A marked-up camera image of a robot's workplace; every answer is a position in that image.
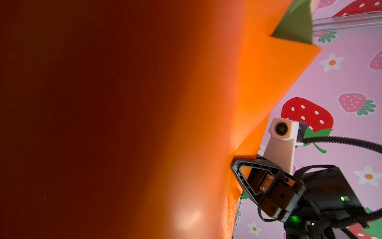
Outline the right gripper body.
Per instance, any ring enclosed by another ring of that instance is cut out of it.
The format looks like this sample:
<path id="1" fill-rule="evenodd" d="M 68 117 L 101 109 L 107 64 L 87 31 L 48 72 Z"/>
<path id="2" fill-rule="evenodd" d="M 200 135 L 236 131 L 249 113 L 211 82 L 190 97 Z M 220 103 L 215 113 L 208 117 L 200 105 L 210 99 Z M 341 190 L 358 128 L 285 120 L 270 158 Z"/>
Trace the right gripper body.
<path id="1" fill-rule="evenodd" d="M 265 222 L 282 222 L 288 239 L 334 239 L 334 229 L 349 238 L 349 227 L 369 227 L 369 214 L 339 167 L 314 165 L 278 177 L 268 174 L 260 186 L 266 193 L 258 205 Z"/>

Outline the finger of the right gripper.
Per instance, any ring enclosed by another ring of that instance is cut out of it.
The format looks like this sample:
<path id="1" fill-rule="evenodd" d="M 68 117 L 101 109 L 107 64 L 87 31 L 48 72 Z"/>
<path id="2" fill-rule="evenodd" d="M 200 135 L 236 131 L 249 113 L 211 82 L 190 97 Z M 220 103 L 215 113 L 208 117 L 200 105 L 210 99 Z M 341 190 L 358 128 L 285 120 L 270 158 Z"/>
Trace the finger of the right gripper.
<path id="1" fill-rule="evenodd" d="M 236 180 L 244 194 L 256 205 L 264 199 L 266 193 L 260 190 L 260 186 L 268 174 L 278 177 L 282 168 L 262 156 L 233 158 L 231 165 Z"/>

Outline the orange wrapping paper sheet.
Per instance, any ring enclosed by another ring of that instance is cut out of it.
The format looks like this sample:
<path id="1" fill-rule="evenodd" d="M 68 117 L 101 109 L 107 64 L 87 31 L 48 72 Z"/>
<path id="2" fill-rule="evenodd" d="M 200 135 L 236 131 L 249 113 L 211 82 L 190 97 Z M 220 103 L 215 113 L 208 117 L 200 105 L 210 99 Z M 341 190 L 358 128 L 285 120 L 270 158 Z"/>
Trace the orange wrapping paper sheet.
<path id="1" fill-rule="evenodd" d="M 1 238 L 228 239 L 272 109 L 320 48 L 290 1 L 1 1 Z"/>

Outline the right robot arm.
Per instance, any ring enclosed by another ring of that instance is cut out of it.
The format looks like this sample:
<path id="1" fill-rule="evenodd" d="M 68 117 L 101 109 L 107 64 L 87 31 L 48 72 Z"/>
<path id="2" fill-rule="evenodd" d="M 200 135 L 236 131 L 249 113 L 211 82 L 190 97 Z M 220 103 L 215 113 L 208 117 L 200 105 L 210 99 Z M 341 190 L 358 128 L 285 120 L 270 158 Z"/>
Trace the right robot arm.
<path id="1" fill-rule="evenodd" d="M 334 165 L 311 165 L 289 174 L 261 156 L 237 156 L 231 170 L 258 214 L 266 214 L 266 222 L 282 222 L 289 239 L 332 239 L 334 229 L 352 239 L 351 226 L 368 229 L 382 218 L 381 210 L 363 208 Z"/>

